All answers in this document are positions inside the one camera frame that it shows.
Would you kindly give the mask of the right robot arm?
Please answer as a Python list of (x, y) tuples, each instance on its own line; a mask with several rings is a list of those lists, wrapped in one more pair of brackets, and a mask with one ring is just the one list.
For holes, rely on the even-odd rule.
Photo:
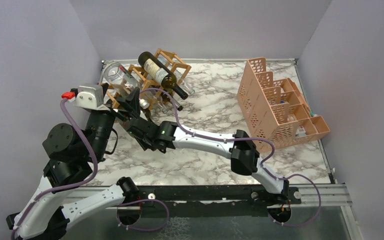
[(185, 127), (180, 121), (163, 121), (156, 124), (141, 117), (143, 100), (140, 89), (135, 87), (122, 94), (122, 87), (116, 88), (115, 96), (110, 96), (110, 104), (120, 114), (123, 128), (142, 147), (143, 150), (160, 151), (167, 149), (193, 149), (213, 153), (230, 160), (231, 171), (241, 176), (251, 176), (268, 193), (269, 199), (280, 204), (289, 196), (289, 181), (266, 167), (266, 160), (273, 154), (262, 158), (256, 141), (274, 144), (261, 137), (250, 137), (243, 130), (234, 134), (219, 134)]

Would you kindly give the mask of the clear glass jug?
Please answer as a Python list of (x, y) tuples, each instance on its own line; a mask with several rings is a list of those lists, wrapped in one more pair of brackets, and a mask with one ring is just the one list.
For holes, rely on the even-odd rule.
[(112, 61), (104, 67), (101, 83), (108, 84), (104, 98), (111, 101), (113, 109), (122, 108), (121, 104), (117, 101), (118, 97), (126, 98), (134, 89), (142, 89), (142, 83), (133, 77), (118, 61)]

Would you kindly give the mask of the wooden wine rack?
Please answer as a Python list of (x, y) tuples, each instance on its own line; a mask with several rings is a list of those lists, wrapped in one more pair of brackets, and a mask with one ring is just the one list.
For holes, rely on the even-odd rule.
[[(176, 53), (165, 51), (161, 48), (156, 51), (155, 56), (175, 75), (180, 88), (182, 88), (188, 96), (192, 96), (195, 90), (185, 80), (191, 66), (179, 58)], [(164, 113), (169, 110), (167, 104), (170, 99), (164, 93), (153, 90), (154, 88), (160, 89), (161, 86), (153, 80), (151, 75), (145, 72), (140, 66), (133, 64), (128, 68), (124, 66), (120, 68), (120, 66), (122, 66), (121, 62), (116, 60), (108, 61), (103, 66), (100, 82), (102, 84), (109, 84), (105, 99), (114, 99), (119, 95), (123, 97), (127, 96), (134, 87), (139, 87), (141, 90), (151, 88), (152, 90), (140, 95), (140, 107), (147, 110), (160, 110)]]

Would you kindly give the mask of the dark wine bottle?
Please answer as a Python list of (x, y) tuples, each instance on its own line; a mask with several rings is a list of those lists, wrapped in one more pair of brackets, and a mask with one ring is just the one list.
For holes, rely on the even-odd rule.
[(188, 98), (187, 92), (178, 85), (177, 77), (153, 54), (148, 51), (142, 52), (138, 57), (138, 63), (164, 89), (173, 90), (183, 100)]

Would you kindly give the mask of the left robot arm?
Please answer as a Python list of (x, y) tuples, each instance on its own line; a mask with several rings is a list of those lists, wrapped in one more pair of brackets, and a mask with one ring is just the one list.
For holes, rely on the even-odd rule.
[(74, 189), (95, 177), (117, 117), (115, 111), (92, 110), (85, 129), (80, 129), (72, 117), (51, 129), (42, 144), (49, 161), (38, 188), (21, 212), (6, 218), (13, 240), (59, 240), (93, 214), (138, 200), (139, 190), (133, 180), (122, 177), (99, 193), (64, 203)]

